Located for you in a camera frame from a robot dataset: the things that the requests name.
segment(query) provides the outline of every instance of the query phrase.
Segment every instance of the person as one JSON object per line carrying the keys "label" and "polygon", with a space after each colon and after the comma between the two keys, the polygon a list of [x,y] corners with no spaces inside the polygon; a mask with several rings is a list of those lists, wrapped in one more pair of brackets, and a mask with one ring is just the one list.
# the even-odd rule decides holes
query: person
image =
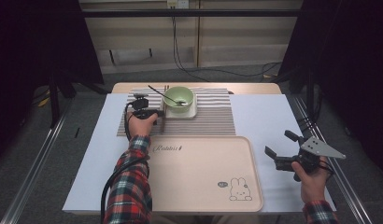
{"label": "person", "polygon": [[325,184],[328,173],[324,169],[318,169],[315,173],[308,175],[302,165],[294,161],[291,164],[293,171],[299,176],[301,186],[302,201],[305,203],[303,213],[308,224],[338,223],[337,216],[333,212],[331,206],[325,201]]}
{"label": "person", "polygon": [[[120,156],[115,170],[124,163],[149,155],[149,134],[158,116],[153,114],[148,119],[138,119],[128,113],[127,117],[131,140],[128,149]],[[291,166],[302,180],[301,197],[305,203],[303,212],[307,223],[338,223],[324,197],[326,171],[318,169],[313,175],[308,175],[298,162],[293,162]],[[115,178],[107,201],[104,223],[150,223],[152,199],[148,178],[147,161],[132,165]]]}

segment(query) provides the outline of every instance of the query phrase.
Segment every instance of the striped placemat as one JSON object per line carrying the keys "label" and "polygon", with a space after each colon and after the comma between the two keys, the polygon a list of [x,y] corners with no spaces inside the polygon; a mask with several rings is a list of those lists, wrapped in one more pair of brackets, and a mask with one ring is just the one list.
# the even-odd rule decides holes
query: striped placemat
{"label": "striped placemat", "polygon": [[[197,115],[192,119],[166,119],[161,132],[162,119],[157,119],[151,135],[235,135],[232,106],[227,89],[190,88],[197,97]],[[149,108],[162,108],[162,96],[150,88],[132,89],[127,103],[132,102],[135,93],[148,94]],[[117,136],[124,132],[124,111]]]}

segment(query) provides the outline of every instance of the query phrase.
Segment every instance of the electrical outlet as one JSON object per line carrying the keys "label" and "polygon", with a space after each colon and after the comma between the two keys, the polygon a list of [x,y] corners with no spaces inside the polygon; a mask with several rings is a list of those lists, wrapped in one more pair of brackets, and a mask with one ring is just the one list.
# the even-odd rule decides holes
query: electrical outlet
{"label": "electrical outlet", "polygon": [[178,0],[177,8],[189,9],[189,0]]}
{"label": "electrical outlet", "polygon": [[177,0],[167,0],[167,8],[177,8]]}

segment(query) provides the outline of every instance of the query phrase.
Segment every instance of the wooden tray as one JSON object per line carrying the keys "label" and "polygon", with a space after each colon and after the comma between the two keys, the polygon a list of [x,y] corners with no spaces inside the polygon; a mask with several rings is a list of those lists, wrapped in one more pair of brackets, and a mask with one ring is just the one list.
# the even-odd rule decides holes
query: wooden tray
{"label": "wooden tray", "polygon": [[253,150],[242,136],[153,136],[153,212],[254,213],[263,199]]}

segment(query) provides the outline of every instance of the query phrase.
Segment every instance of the spoon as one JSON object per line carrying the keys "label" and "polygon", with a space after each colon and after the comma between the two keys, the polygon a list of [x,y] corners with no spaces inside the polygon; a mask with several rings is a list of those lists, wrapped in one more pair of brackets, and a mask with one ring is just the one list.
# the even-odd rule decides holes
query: spoon
{"label": "spoon", "polygon": [[148,85],[148,86],[149,86],[149,88],[151,88],[151,89],[154,90],[155,92],[159,93],[161,96],[167,98],[168,100],[171,100],[171,101],[175,102],[177,105],[187,105],[187,104],[188,104],[188,103],[186,103],[186,102],[184,102],[184,101],[175,101],[175,100],[169,98],[168,96],[162,94],[161,92],[157,91],[156,89],[152,88],[150,85]]}

